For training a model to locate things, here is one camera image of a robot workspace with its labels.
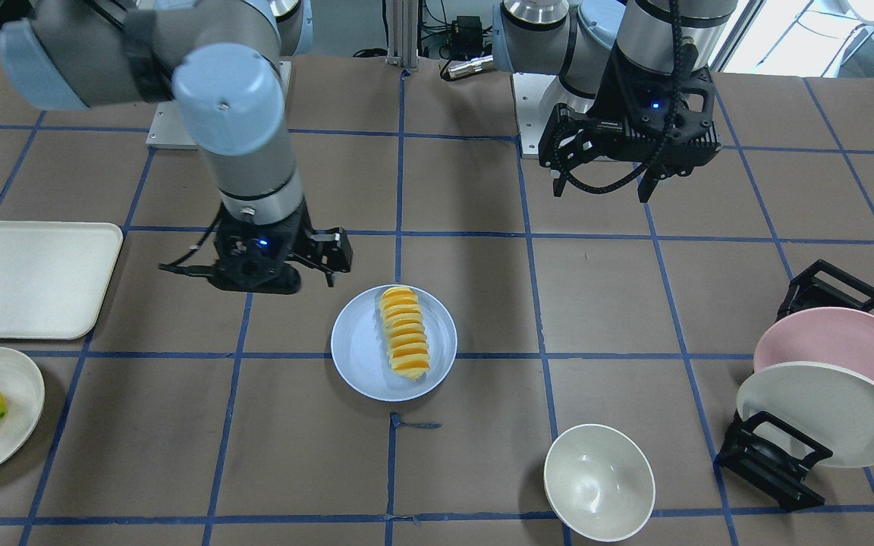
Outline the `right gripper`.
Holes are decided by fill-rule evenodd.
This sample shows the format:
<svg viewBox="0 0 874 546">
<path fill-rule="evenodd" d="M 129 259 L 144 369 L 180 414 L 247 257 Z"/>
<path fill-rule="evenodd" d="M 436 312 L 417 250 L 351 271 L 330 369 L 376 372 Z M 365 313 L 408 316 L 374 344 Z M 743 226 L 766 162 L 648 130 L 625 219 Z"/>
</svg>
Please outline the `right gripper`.
<svg viewBox="0 0 874 546">
<path fill-rule="evenodd" d="M 219 206 L 215 251 L 218 253 L 209 283 L 236 293 L 298 293 L 301 279 L 289 265 L 296 239 L 309 221 L 306 205 L 273 224 L 255 225 L 236 220 Z"/>
</svg>

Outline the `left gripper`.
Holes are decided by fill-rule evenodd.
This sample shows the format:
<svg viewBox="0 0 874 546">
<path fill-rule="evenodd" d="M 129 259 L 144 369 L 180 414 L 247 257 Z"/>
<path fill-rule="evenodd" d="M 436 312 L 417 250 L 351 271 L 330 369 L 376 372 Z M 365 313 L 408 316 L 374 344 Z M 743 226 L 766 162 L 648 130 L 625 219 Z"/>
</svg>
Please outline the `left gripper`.
<svg viewBox="0 0 874 546">
<path fill-rule="evenodd" d="M 651 139 L 631 134 L 623 121 L 587 117 L 558 103 L 552 108 L 539 140 L 539 165 L 549 170 L 552 195 L 556 198 L 562 196 L 568 184 L 593 196 L 602 196 L 638 179 L 638 198 L 648 202 L 661 180 L 681 173 L 680 165 L 666 162 L 666 152 L 673 149 L 675 146 L 664 137 Z M 597 158 L 635 166 L 620 180 L 605 186 L 588 184 L 573 174 L 575 168 Z"/>
</svg>

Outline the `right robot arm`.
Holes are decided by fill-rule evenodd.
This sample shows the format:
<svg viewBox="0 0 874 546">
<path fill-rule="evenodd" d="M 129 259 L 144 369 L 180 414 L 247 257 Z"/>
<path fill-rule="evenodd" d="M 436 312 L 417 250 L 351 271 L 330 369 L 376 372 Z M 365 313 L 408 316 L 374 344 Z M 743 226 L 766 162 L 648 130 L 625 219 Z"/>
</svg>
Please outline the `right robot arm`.
<svg viewBox="0 0 874 546">
<path fill-rule="evenodd" d="M 293 294 L 307 207 L 285 120 L 280 28 L 264 1 L 131 8 L 121 1 L 38 1 L 0 29 L 0 59 L 43 111 L 171 100 L 221 197 L 210 266 L 163 263 L 222 290 Z"/>
</svg>

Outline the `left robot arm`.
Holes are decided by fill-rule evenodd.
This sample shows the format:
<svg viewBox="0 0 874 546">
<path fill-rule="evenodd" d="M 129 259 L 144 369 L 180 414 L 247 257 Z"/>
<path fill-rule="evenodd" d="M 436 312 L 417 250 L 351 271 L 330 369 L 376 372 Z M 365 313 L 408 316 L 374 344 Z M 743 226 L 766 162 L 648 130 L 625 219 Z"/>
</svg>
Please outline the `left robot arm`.
<svg viewBox="0 0 874 546">
<path fill-rule="evenodd" d="M 649 201 L 721 151 L 709 58 L 734 1 L 501 1 L 495 69 L 513 76 L 523 152 L 572 186 Z"/>
</svg>

